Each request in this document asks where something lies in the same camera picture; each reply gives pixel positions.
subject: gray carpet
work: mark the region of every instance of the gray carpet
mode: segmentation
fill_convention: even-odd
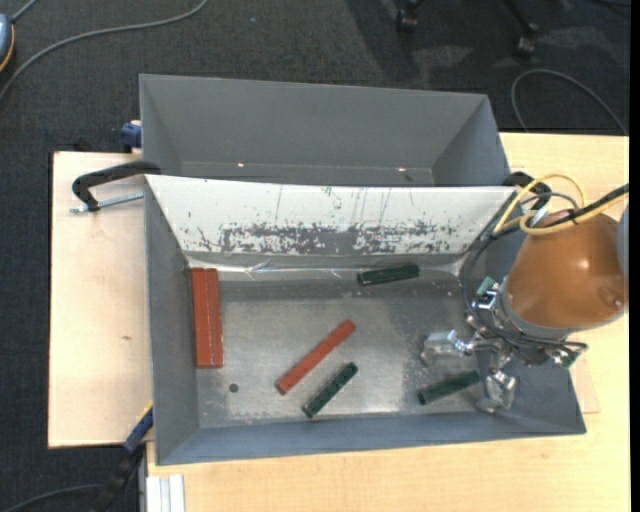
[[[174,16],[196,0],[40,0],[17,24],[17,56],[88,30]],[[513,80],[544,67],[601,96],[629,127],[630,8],[593,0],[524,2],[541,27],[531,61],[498,0],[429,0],[412,36],[394,30],[392,0],[211,0],[170,27],[85,41],[44,58],[0,103],[0,510],[59,487],[103,483],[115,448],[47,450],[49,155],[121,151],[139,116],[139,73],[474,91],[501,130],[520,130]],[[21,0],[0,1],[13,14]],[[618,134],[604,110],[559,79],[530,76],[518,99],[532,130]],[[92,494],[33,510],[82,510]],[[114,510],[135,510],[130,493]]]

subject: red block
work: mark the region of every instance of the red block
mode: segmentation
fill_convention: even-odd
[[[196,333],[196,368],[221,368],[224,353],[218,271],[215,268],[192,268],[191,293]]]
[[[346,340],[355,330],[356,326],[351,320],[342,322],[329,336],[322,340],[316,348],[305,356],[302,361],[289,370],[289,373],[276,382],[278,391],[283,395],[287,394],[289,390],[313,370],[320,361],[327,357],[329,352]]]

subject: wooden table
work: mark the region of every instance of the wooden table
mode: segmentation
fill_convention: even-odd
[[[589,200],[628,181],[628,138],[501,138],[512,168],[569,174]],[[122,442],[150,399],[142,205],[89,218],[68,213],[77,204],[73,178],[131,158],[55,155],[51,447]],[[119,182],[99,192],[110,197],[136,186]],[[553,188],[572,192],[562,182]],[[628,316],[575,338],[590,345],[574,374],[583,411],[600,410],[585,415],[583,436],[162,467],[149,443],[146,469],[184,475],[188,512],[628,510]]]

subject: dark green marker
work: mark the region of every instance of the dark green marker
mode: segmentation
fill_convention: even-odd
[[[418,391],[418,400],[420,400],[422,405],[427,405],[445,396],[453,395],[458,391],[473,386],[477,382],[480,382],[480,374],[475,370],[463,373],[453,379],[445,380],[444,382],[421,389]]]
[[[340,391],[356,373],[358,373],[358,367],[355,364],[349,363],[346,365],[335,377],[333,377],[333,379],[331,379],[331,382],[322,388],[317,395],[302,407],[302,412],[307,415],[307,418],[313,418],[320,412],[320,409],[327,405],[327,403],[336,396],[338,391]]]
[[[362,286],[374,284],[393,283],[405,279],[413,279],[420,275],[418,265],[402,265],[401,267],[389,267],[380,270],[369,270],[358,274],[358,283]]]

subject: yellow cable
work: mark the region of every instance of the yellow cable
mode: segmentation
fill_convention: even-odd
[[[509,229],[511,226],[515,226],[516,224],[520,224],[520,219],[522,219],[522,217],[525,217],[525,215],[521,215],[520,217],[516,217],[515,219],[511,219],[509,222],[507,222],[504,226],[502,226],[502,229]]]
[[[514,220],[519,220],[520,229],[522,229],[522,231],[524,231],[529,235],[548,235],[551,233],[557,233],[558,231],[562,231],[563,229],[567,229],[568,227],[573,226],[574,223],[580,224],[585,220],[591,219],[592,217],[599,215],[603,211],[609,209],[614,204],[622,201],[628,194],[629,194],[628,192],[626,194],[622,194],[621,196],[616,197],[615,199],[612,199],[611,201],[608,201],[600,205],[595,210],[591,210],[590,212],[579,215],[578,217],[575,217],[573,220],[567,219],[562,224],[556,224],[555,226],[549,226],[546,228],[530,228],[529,226],[527,226],[527,221],[533,216],[532,213],[528,213],[527,215],[523,215],[522,217],[519,217],[519,219],[514,219]]]
[[[582,206],[584,207],[585,203],[587,202],[587,194],[585,193],[585,191],[582,188],[582,185],[580,185],[580,183],[578,183],[571,176],[567,176],[565,174],[546,174],[544,176],[541,176],[540,178],[534,179],[527,186],[523,187],[520,192],[518,192],[518,195],[516,195],[516,197],[513,198],[513,201],[511,201],[511,203],[509,204],[509,206],[507,207],[505,212],[502,214],[502,217],[500,217],[500,220],[496,224],[496,227],[493,229],[493,232],[497,233],[502,228],[504,228],[505,222],[509,218],[509,215],[511,215],[511,212],[513,211],[513,209],[520,202],[520,200],[526,195],[527,192],[529,192],[533,187],[535,187],[541,181],[548,180],[548,179],[551,179],[551,178],[561,178],[561,179],[564,179],[564,180],[567,180],[567,181],[570,181],[571,183],[573,183],[575,185],[575,187],[578,189],[578,191],[580,192],[580,199],[582,201]]]

